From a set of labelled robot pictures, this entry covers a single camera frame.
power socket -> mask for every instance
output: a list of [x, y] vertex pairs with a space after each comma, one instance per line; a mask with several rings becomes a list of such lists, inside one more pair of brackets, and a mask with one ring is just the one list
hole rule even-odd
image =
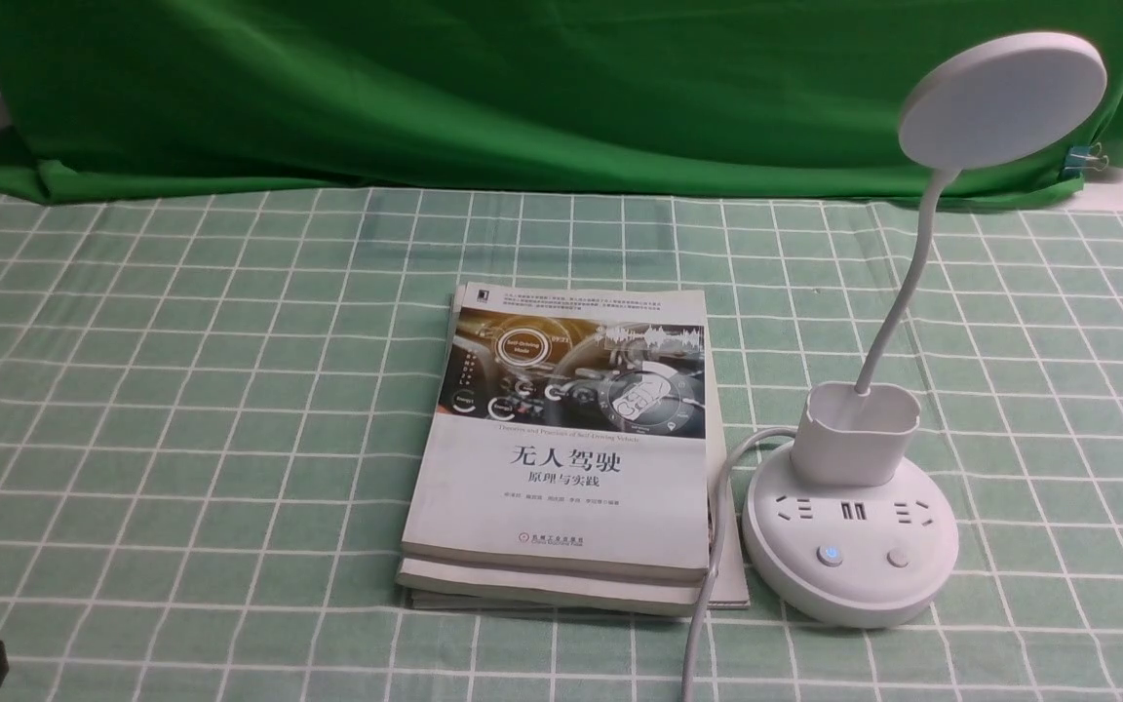
[[769, 454], [748, 487], [743, 543], [757, 572], [820, 621], [882, 628], [917, 617], [959, 551], [939, 485], [906, 458], [875, 487], [806, 483], [793, 445]]

green backdrop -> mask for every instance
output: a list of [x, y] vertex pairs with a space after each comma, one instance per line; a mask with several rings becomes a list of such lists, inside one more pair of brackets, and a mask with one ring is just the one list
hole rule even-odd
[[0, 0], [0, 190], [62, 203], [326, 183], [901, 197], [901, 100], [1031, 28], [1108, 63], [1096, 115], [952, 194], [1123, 165], [1123, 0]]

round lamp head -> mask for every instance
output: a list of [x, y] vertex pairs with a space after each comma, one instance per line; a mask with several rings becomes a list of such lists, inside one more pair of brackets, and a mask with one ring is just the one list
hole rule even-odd
[[1077, 36], [987, 40], [917, 83], [900, 115], [900, 147], [946, 172], [1007, 164], [1077, 129], [1105, 89], [1104, 58]]

stack of books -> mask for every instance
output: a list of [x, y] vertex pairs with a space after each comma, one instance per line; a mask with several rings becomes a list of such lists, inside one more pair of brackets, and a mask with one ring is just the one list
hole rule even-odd
[[[396, 574], [414, 608], [691, 613], [710, 496], [732, 501], [704, 293], [463, 285], [450, 338]], [[727, 534], [710, 608], [746, 608]]]

green checkered tablecloth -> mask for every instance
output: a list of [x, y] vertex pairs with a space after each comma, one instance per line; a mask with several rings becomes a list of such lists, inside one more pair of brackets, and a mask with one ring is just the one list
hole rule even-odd
[[[403, 608], [448, 294], [705, 289], [734, 440], [855, 377], [913, 219], [378, 189], [0, 197], [1, 699], [673, 699], [678, 622]], [[750, 573], [752, 608], [712, 617], [702, 699], [1123, 699], [1123, 215], [939, 227], [879, 380], [921, 394], [911, 456], [961, 520], [957, 573], [870, 633], [806, 621]]]

